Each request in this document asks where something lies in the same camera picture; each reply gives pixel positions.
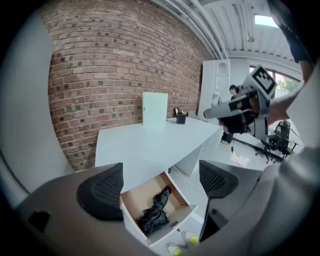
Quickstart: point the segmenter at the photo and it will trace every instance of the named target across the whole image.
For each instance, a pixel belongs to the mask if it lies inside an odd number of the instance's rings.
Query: brick wall
[[[142,121],[142,92],[168,93],[195,111],[201,64],[195,35],[147,0],[60,0],[41,16],[55,48],[48,100],[60,146],[75,170],[94,166],[98,131]]]

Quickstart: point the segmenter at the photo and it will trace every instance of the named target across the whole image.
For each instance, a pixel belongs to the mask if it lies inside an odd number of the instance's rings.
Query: pen holder
[[[178,113],[176,116],[176,123],[178,125],[184,125],[186,123],[186,114]]]

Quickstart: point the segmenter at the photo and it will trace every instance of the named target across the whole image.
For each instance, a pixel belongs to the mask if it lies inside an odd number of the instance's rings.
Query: desk drawer
[[[166,186],[171,188],[171,194],[164,207],[169,223],[154,233],[145,235],[139,228],[137,221],[144,216],[143,210],[153,206],[153,197],[160,193]],[[127,228],[131,230],[134,229],[135,233],[138,234],[138,236],[142,236],[150,247],[169,236],[170,233],[187,220],[198,207],[197,205],[189,204],[165,172],[138,187],[122,193],[121,201],[123,214],[130,219],[130,225],[132,225],[130,228]]]

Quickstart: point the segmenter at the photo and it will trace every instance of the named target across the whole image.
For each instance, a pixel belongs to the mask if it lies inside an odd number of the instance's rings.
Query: skylight
[[[268,17],[268,16],[255,15],[254,16],[254,23],[257,25],[265,25],[265,26],[278,28],[274,19],[272,17]]]

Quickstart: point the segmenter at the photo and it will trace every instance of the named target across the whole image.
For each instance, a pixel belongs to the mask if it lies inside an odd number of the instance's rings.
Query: white wall
[[[20,29],[0,70],[0,148],[14,176],[29,192],[73,172],[63,154],[50,117],[48,76],[53,43],[39,14]],[[1,166],[2,188],[16,191]]]
[[[12,208],[16,207],[29,193],[13,178],[7,166],[0,158],[0,187]]]
[[[289,77],[292,77],[294,79],[302,81],[302,73],[301,73],[300,69],[296,70],[291,67],[280,65],[278,63],[274,63],[274,62],[270,62],[270,61],[266,61],[266,60],[247,58],[247,61],[249,62],[250,66],[261,65],[265,69],[275,70],[276,72],[285,74]]]
[[[249,68],[246,58],[230,58],[230,85],[242,85],[249,75]]]

